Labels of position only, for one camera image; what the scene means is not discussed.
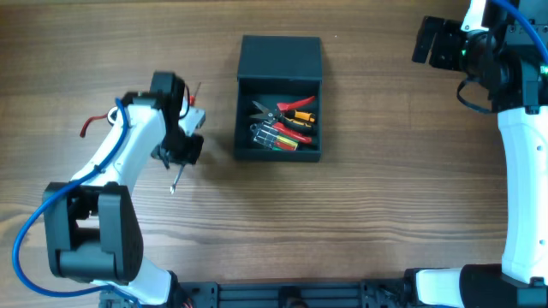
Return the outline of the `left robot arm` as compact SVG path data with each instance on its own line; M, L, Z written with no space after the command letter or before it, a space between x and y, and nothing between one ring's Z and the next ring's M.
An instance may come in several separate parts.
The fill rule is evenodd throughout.
M56 277L92 283L102 307L191 307L176 275L143 255L131 199L149 158L184 168L198 160L205 112L184 80L157 71L147 92L128 92L110 112L112 129L88 164L44 192L48 261Z

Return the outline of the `clear pack of colourful screwdrivers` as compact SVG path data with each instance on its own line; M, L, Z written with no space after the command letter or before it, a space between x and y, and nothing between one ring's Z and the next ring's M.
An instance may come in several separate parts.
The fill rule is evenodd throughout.
M254 123L250 126L252 141L264 148L274 151L296 151L298 142L278 132L265 122Z

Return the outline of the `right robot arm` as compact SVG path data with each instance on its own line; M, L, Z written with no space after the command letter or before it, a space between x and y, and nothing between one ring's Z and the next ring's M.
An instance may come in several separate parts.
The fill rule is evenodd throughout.
M497 264L410 269L405 303L444 307L547 304L547 4L473 1L462 21L426 16L414 62L464 73L488 92L507 177L508 223Z

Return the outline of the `orange black long-nose pliers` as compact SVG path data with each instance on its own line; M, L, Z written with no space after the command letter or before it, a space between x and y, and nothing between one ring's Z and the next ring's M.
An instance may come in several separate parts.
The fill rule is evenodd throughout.
M317 131L317 119L314 113L289 110L282 116L283 125L298 133L314 134Z

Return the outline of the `red-handled wire stripper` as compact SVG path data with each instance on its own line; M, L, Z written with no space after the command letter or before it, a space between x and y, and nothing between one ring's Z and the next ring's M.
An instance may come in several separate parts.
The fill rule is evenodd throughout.
M316 126L317 126L316 133L310 134L310 133L298 133L295 130L289 129L288 127L283 125L283 121L282 121L282 116L286 111L289 111L289 110L302 111L301 108L313 103L315 99L316 99L315 96L311 96L309 98L304 98L298 101L294 101L293 103L277 103L276 107L273 110L268 109L263 104L260 104L257 101L253 101L253 105L259 110L259 113L255 115L251 115L250 118L255 120L265 121L267 124L274 127L278 132L300 143L303 143L306 145L317 145L318 144L318 139L316 137L316 134L318 132L317 123L316 123Z

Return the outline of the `dark green box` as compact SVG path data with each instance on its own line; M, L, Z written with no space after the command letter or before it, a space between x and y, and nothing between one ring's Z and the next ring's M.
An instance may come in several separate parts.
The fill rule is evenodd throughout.
M317 162L322 154L323 70L320 39L245 35L241 42L237 79L235 158ZM265 122L250 118L259 113L253 101L273 110L277 103L293 103L311 96L316 97L315 101L301 110L317 116L317 145L297 141L299 145L296 151L274 151L252 141L250 126Z

